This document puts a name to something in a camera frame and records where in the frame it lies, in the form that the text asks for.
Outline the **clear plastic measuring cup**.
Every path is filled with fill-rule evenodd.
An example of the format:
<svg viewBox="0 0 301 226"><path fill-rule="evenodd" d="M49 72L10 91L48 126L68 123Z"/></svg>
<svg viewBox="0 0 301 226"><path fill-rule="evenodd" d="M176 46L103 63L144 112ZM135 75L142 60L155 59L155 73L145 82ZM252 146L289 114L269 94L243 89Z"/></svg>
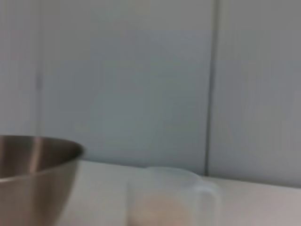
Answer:
<svg viewBox="0 0 301 226"><path fill-rule="evenodd" d="M148 167L139 170L127 184L126 226L132 205L151 195L178 199L189 209L194 226L220 226L221 192L201 176L177 168Z"/></svg>

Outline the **stainless steel mixing bowl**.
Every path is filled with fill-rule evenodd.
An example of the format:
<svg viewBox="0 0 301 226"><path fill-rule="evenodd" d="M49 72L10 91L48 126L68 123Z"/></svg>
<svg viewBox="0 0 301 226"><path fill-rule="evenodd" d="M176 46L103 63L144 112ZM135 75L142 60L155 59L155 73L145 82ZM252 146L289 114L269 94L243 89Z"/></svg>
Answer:
<svg viewBox="0 0 301 226"><path fill-rule="evenodd" d="M0 226L55 226L83 153L69 140L0 135Z"/></svg>

